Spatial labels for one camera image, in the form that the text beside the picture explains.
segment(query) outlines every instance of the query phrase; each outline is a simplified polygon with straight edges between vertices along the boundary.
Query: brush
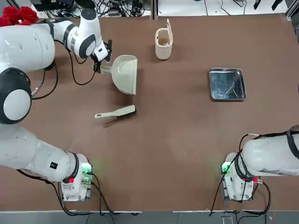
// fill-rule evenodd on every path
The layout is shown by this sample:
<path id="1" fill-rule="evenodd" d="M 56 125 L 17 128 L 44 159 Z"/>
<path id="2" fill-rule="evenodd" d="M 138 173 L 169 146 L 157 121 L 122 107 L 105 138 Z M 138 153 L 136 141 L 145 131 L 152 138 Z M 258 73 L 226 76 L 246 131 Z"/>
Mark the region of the brush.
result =
<path id="1" fill-rule="evenodd" d="M 113 111 L 113 112 L 98 113 L 98 114 L 94 115 L 94 118 L 120 117 L 120 116 L 123 116 L 123 115 L 132 114 L 135 111 L 136 111 L 135 106 L 131 105 L 131 106 L 123 107 L 123 108 L 118 109 L 118 110 Z"/>

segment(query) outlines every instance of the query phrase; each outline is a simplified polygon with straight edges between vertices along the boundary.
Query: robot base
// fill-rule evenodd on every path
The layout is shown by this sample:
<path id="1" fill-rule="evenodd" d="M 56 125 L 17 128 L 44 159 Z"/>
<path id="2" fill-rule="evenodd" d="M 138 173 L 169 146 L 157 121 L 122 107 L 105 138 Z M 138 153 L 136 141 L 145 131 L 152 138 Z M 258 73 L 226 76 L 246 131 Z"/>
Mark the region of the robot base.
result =
<path id="1" fill-rule="evenodd" d="M 93 167 L 88 163 L 87 158 L 77 154 L 79 159 L 79 170 L 77 176 L 70 183 L 61 182 L 63 200 L 65 202 L 90 201 L 91 182 Z"/>
<path id="2" fill-rule="evenodd" d="M 235 158 L 237 153 L 230 153 L 225 159 L 225 162 L 221 165 L 221 177 L 223 172 L 225 172 Z M 225 175 L 222 182 L 222 193 L 224 199 L 230 201 L 248 201 L 252 199 L 253 181 L 246 182 L 244 190 L 245 181 L 242 180 L 235 169 L 235 162 L 229 167 L 227 174 Z"/>

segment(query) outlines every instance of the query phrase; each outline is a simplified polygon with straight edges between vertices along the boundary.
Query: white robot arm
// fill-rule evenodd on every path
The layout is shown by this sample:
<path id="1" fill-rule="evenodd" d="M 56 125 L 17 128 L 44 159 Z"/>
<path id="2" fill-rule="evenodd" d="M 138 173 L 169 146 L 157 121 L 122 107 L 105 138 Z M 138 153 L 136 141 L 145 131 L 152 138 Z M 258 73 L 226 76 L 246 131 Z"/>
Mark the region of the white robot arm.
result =
<path id="1" fill-rule="evenodd" d="M 54 39 L 81 58 L 110 61 L 96 13 L 82 10 L 76 27 L 68 19 L 31 26 L 0 28 L 0 165 L 24 169 L 51 182 L 61 182 L 65 201 L 88 198 L 92 167 L 85 156 L 52 146 L 18 125 L 32 103 L 26 72 L 51 65 Z"/>
<path id="2" fill-rule="evenodd" d="M 299 175 L 298 132 L 290 129 L 273 135 L 249 140 L 240 154 L 226 157 L 221 168 L 227 172 L 223 189 L 229 200 L 251 200 L 253 183 L 259 176 Z"/>

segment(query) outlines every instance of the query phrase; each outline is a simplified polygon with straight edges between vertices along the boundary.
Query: brown tabletop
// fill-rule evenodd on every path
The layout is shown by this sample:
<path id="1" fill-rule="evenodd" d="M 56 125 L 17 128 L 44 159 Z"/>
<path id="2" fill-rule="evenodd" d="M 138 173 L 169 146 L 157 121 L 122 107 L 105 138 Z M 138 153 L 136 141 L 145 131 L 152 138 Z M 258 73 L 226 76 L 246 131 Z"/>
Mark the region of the brown tabletop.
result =
<path id="1" fill-rule="evenodd" d="M 112 61 L 138 58 L 136 96 L 120 93 L 111 76 L 97 75 L 86 86 L 71 76 L 66 50 L 56 44 L 59 84 L 49 97 L 33 102 L 22 125 L 38 138 L 83 153 L 95 166 L 113 210 L 205 210 L 211 208 L 219 165 L 238 150 L 246 133 L 273 133 L 298 124 L 299 46 L 283 14 L 171 17 L 174 44 L 169 60 L 155 55 L 154 36 L 166 18 L 101 19 L 104 40 L 113 40 Z M 88 80 L 93 62 L 74 63 L 75 76 Z M 212 102 L 211 67 L 241 68 L 244 102 Z M 30 73 L 32 88 L 42 71 Z M 39 95 L 55 82 L 46 73 Z M 134 104 L 135 116 L 98 119 L 94 115 Z M 273 210 L 298 210 L 297 177 L 269 177 Z M 1 167 L 0 210 L 60 210 L 54 189 Z M 265 208 L 262 187 L 254 201 L 228 209 Z M 69 209 L 98 210 L 98 195 Z M 215 209 L 222 210 L 221 194 Z"/>

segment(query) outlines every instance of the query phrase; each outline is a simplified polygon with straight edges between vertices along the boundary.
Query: stainless steel tray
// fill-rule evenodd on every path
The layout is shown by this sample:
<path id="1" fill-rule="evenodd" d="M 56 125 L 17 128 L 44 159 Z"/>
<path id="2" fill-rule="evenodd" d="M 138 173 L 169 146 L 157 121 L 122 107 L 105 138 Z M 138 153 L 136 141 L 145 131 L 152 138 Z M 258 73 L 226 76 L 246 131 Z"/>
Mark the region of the stainless steel tray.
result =
<path id="1" fill-rule="evenodd" d="M 241 69 L 211 68 L 209 76 L 214 100 L 243 101 L 246 98 Z"/>

